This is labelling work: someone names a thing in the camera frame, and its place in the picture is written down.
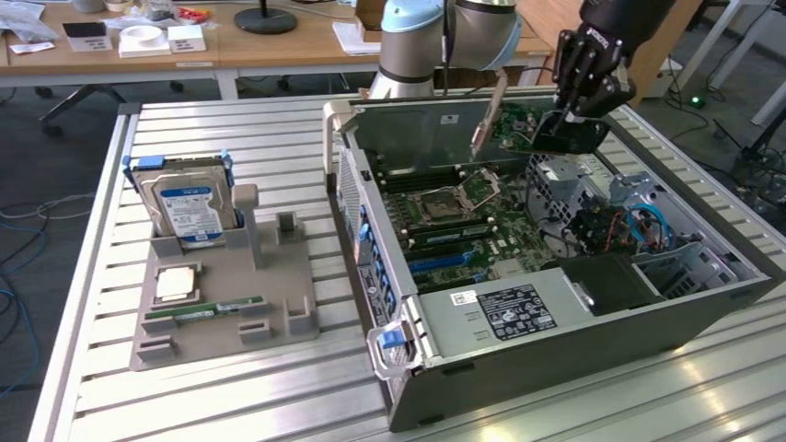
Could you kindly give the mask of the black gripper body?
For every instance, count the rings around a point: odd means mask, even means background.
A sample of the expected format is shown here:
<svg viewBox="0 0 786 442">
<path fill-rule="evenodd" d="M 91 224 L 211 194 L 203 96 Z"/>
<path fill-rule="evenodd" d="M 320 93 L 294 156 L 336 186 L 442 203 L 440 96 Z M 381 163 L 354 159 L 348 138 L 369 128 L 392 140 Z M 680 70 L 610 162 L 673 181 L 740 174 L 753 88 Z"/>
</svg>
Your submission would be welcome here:
<svg viewBox="0 0 786 442">
<path fill-rule="evenodd" d="M 676 4 L 675 0 L 584 1 L 580 30 L 598 41 L 613 60 L 632 60 Z"/>
</svg>

